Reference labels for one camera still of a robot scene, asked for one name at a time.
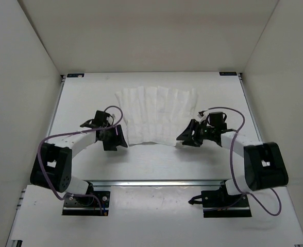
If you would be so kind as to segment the white pleated skirt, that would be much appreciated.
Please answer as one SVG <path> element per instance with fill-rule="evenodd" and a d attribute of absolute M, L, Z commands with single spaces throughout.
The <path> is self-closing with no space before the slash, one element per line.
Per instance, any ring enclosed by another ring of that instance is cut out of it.
<path fill-rule="evenodd" d="M 176 138 L 194 116 L 198 94 L 162 86 L 139 86 L 115 93 L 130 146 L 155 143 L 176 146 Z"/>

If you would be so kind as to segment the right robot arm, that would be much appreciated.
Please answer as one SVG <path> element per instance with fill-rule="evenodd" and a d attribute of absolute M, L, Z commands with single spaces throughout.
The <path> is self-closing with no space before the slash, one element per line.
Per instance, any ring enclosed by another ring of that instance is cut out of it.
<path fill-rule="evenodd" d="M 183 145 L 200 147 L 204 140 L 215 142 L 230 151 L 232 178 L 224 182 L 224 189 L 217 194 L 223 206 L 229 206 L 236 195 L 252 191 L 286 186 L 289 176 L 277 143 L 249 140 L 237 130 L 227 128 L 224 112 L 211 112 L 201 121 L 191 119 L 187 128 L 176 138 Z M 244 173 L 235 176 L 233 154 L 243 158 Z"/>

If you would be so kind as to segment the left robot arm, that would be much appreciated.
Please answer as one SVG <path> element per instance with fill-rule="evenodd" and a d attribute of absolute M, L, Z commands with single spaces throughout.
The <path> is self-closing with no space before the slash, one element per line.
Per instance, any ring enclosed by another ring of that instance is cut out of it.
<path fill-rule="evenodd" d="M 73 158 L 96 142 L 104 151 L 127 148 L 122 126 L 106 111 L 96 111 L 94 118 L 86 120 L 79 130 L 56 134 L 41 141 L 30 174 L 30 183 L 53 191 L 56 196 L 68 193 L 83 205 L 94 200 L 93 185 L 72 175 Z"/>

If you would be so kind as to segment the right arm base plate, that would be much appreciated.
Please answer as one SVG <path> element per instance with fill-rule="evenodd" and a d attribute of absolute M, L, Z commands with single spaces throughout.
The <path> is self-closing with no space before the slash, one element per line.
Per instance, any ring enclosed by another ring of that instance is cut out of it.
<path fill-rule="evenodd" d="M 205 189 L 193 196 L 188 203 L 201 205 L 204 218 L 250 218 L 252 217 L 247 196 L 229 195 L 225 182 L 217 189 Z"/>

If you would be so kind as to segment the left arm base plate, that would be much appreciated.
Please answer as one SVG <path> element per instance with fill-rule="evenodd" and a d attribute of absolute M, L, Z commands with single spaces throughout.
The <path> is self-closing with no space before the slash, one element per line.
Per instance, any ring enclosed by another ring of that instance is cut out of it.
<path fill-rule="evenodd" d="M 110 196 L 109 190 L 97 190 L 90 185 L 87 190 L 87 197 L 70 195 L 63 203 L 63 216 L 100 216 L 109 215 Z"/>

